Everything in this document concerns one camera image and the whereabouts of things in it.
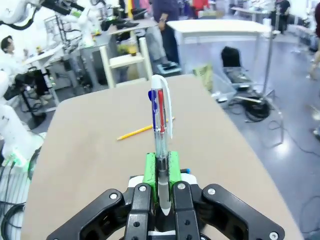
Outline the black-green right gripper right finger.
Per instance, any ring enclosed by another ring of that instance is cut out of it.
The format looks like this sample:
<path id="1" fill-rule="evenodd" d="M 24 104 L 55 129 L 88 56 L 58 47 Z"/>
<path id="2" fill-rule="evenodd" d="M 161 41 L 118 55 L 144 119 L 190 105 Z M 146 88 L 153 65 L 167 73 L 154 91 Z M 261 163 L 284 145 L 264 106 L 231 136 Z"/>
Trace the black-green right gripper right finger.
<path id="1" fill-rule="evenodd" d="M 222 186 L 200 188 L 183 180 L 177 152 L 170 152 L 168 161 L 176 239 L 199 240 L 200 223 L 214 227 L 229 240 L 284 239 L 280 225 Z"/>

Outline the black-green right gripper left finger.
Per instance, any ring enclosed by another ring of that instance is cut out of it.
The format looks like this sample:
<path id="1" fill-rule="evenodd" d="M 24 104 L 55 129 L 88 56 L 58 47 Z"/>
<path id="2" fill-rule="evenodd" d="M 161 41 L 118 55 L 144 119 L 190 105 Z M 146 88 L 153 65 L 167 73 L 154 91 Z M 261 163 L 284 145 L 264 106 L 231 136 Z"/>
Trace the black-green right gripper left finger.
<path id="1" fill-rule="evenodd" d="M 148 240 L 155 229 L 156 158 L 146 154 L 144 175 L 125 192 L 111 188 L 53 231 L 49 240 L 106 240 L 125 228 L 125 240 Z"/>

